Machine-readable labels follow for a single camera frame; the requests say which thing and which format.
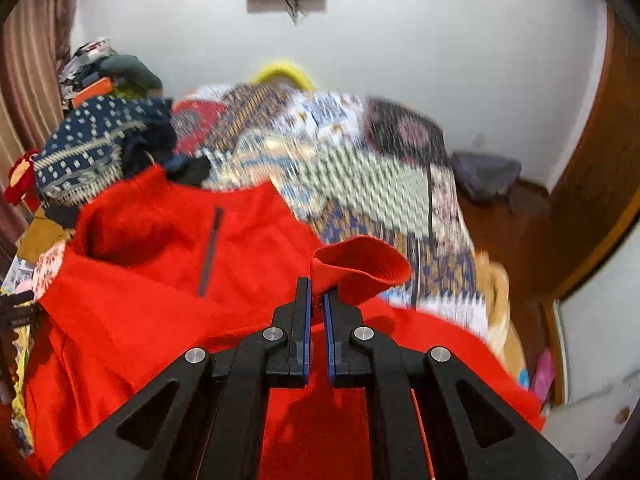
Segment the red sports jacket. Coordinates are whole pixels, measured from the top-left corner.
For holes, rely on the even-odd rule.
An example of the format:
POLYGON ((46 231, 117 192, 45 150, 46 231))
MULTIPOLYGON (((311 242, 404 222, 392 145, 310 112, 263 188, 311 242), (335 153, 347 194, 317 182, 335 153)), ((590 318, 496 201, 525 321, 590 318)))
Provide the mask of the red sports jacket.
POLYGON ((544 426, 539 401, 477 336, 382 299, 410 273, 400 252, 373 237, 322 244, 269 183, 209 192, 154 166, 111 186, 32 276, 44 317, 26 367, 29 466, 45 476, 186 350, 227 350, 266 327, 302 276, 315 295, 336 286, 403 347, 449 348, 526 422, 544 426))

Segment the red plush toy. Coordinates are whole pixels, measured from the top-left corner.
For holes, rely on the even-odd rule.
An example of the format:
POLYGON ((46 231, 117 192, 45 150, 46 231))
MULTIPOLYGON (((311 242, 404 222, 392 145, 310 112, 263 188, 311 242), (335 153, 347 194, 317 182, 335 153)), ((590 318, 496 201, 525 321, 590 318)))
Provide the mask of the red plush toy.
POLYGON ((35 179, 35 157, 37 150, 23 154, 9 170, 9 184, 3 198, 12 206, 23 204, 33 214, 40 206, 35 179))

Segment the patchwork patterned bed quilt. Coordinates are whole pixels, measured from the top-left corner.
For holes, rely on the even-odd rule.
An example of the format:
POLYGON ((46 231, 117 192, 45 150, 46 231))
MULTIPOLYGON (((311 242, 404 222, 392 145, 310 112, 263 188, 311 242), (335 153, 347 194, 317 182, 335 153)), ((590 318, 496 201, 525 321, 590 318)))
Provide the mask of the patchwork patterned bed quilt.
POLYGON ((284 84, 204 86, 172 110, 178 150, 212 165, 204 186, 271 183, 323 244, 370 236, 409 261, 395 307, 488 334, 474 245, 442 128, 395 102, 284 84))

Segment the tan fleece blanket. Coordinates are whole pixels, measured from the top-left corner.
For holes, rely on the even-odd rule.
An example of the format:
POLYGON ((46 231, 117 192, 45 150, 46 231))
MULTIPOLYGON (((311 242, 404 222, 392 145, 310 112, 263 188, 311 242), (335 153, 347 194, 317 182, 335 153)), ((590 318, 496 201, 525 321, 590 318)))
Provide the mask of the tan fleece blanket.
POLYGON ((526 359, 518 332, 511 320, 510 282, 504 267, 487 252, 474 255, 476 289, 486 302, 488 348, 521 386, 527 388, 526 359))

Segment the navy patterned folded blanket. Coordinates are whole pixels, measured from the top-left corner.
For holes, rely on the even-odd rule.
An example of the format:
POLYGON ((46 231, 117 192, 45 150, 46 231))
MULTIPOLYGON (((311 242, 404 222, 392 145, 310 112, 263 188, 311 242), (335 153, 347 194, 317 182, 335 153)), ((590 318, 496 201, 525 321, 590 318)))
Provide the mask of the navy patterned folded blanket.
POLYGON ((177 135, 170 99, 96 96, 70 113, 34 157, 47 205, 75 207, 123 178, 171 158, 177 135))

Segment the grey backpack on floor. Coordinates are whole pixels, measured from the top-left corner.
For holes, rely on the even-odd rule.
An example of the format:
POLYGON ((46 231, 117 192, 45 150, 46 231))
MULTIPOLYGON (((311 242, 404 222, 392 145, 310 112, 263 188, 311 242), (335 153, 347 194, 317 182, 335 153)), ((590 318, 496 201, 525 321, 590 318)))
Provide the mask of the grey backpack on floor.
POLYGON ((457 186, 476 202, 506 200, 521 175, 521 163, 499 155, 457 152, 450 164, 457 186))

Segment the pink croc shoe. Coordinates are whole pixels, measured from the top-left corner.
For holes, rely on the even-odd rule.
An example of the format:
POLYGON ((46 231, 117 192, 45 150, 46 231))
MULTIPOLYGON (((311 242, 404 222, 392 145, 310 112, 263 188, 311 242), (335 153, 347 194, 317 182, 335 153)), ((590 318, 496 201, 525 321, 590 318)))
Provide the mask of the pink croc shoe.
POLYGON ((539 356, 534 376, 530 382, 530 391, 540 402, 547 400, 554 378, 553 356, 551 350, 547 348, 539 356))

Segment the black folded garment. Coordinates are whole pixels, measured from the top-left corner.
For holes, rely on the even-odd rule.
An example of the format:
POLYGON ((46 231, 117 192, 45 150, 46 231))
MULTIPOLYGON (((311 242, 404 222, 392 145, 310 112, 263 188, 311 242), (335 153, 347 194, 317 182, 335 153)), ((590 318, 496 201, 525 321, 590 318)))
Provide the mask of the black folded garment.
POLYGON ((176 153, 176 144, 172 136, 157 136, 152 131, 127 136, 122 144, 122 175, 132 179, 160 166, 169 181, 199 188, 212 169, 209 159, 176 153))

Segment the orange box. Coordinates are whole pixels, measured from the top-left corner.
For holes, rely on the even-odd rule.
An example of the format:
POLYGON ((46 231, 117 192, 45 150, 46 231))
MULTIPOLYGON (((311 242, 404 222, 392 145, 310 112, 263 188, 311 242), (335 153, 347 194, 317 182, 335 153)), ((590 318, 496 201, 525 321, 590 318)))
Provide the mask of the orange box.
POLYGON ((81 104, 88 99, 92 99, 95 96, 105 96, 114 89, 114 84, 111 78, 103 77, 98 79, 93 84, 89 84, 87 88, 79 91, 72 99, 73 108, 81 106, 81 104))

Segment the yellow curved headboard cushion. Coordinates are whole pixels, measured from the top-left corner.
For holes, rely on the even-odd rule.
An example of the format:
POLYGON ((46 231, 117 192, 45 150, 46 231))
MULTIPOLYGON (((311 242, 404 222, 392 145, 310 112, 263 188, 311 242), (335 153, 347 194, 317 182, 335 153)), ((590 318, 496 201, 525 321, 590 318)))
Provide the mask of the yellow curved headboard cushion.
POLYGON ((253 84, 269 84, 277 80, 286 80, 295 89, 314 91, 316 87, 298 66, 287 60, 275 60, 263 65, 252 78, 253 84))

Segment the brown wooden door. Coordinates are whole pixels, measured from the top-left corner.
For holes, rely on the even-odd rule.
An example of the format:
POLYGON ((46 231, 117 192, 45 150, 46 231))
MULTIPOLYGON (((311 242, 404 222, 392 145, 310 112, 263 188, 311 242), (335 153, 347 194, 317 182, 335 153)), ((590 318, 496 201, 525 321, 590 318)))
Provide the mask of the brown wooden door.
POLYGON ((612 12, 598 90, 550 202, 539 293, 561 298, 605 262, 639 215, 639 41, 612 12))

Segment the striped red curtain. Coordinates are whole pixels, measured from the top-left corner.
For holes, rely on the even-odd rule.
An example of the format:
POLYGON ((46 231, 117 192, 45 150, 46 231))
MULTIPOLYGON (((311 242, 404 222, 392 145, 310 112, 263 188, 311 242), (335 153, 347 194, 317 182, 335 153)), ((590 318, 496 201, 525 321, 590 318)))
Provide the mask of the striped red curtain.
POLYGON ((58 72, 70 60, 77 0, 1 0, 1 187, 63 117, 58 72))

